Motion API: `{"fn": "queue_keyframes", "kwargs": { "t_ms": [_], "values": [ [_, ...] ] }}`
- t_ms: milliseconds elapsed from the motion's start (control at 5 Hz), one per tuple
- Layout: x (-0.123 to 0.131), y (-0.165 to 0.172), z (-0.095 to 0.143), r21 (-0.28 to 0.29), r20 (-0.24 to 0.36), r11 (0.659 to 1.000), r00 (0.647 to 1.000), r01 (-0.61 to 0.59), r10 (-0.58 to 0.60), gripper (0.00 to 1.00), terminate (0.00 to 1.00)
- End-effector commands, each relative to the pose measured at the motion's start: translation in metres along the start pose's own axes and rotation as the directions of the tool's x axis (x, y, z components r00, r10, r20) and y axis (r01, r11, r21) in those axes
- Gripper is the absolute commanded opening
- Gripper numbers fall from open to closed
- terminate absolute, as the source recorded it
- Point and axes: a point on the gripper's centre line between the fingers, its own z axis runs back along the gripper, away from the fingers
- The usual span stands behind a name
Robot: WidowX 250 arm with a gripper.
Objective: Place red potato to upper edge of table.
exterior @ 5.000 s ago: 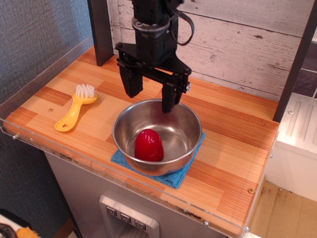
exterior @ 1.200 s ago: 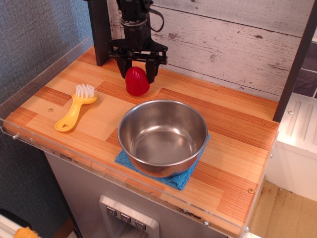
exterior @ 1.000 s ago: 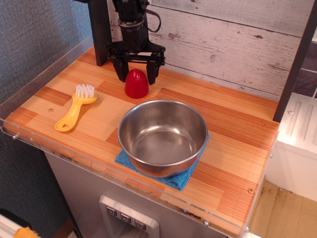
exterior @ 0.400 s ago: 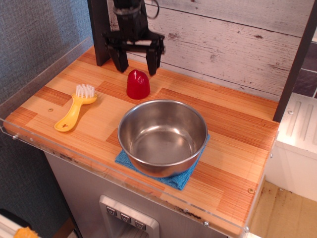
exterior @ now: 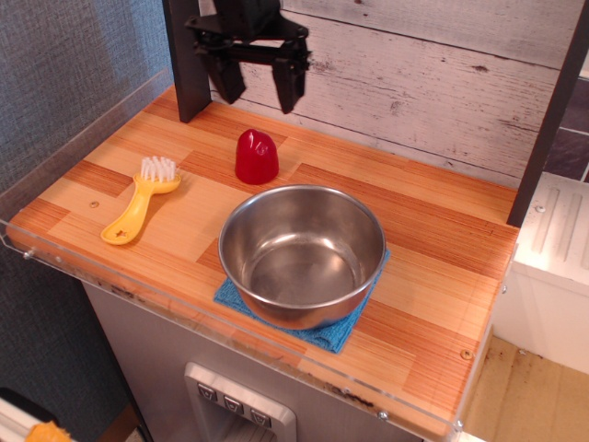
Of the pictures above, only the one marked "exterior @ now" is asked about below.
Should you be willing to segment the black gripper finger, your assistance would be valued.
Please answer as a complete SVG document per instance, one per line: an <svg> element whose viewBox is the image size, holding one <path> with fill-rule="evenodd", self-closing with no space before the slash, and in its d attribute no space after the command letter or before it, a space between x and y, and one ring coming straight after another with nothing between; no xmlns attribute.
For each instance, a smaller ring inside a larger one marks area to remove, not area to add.
<svg viewBox="0 0 589 442"><path fill-rule="evenodd" d="M305 94L306 69L297 62L278 59L272 64L272 76L282 112L288 114Z"/></svg>
<svg viewBox="0 0 589 442"><path fill-rule="evenodd" d="M221 98L229 104L237 101L246 90L239 66L241 54L235 51L203 53L201 59Z"/></svg>

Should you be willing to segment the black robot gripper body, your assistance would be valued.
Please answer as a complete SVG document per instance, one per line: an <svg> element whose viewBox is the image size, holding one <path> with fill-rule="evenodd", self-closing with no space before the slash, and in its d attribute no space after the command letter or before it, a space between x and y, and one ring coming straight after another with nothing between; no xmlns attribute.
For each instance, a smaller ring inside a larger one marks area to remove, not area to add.
<svg viewBox="0 0 589 442"><path fill-rule="evenodd" d="M215 13L191 16L194 51L215 64L285 63L309 67L309 31L282 15L279 1L215 1Z"/></svg>

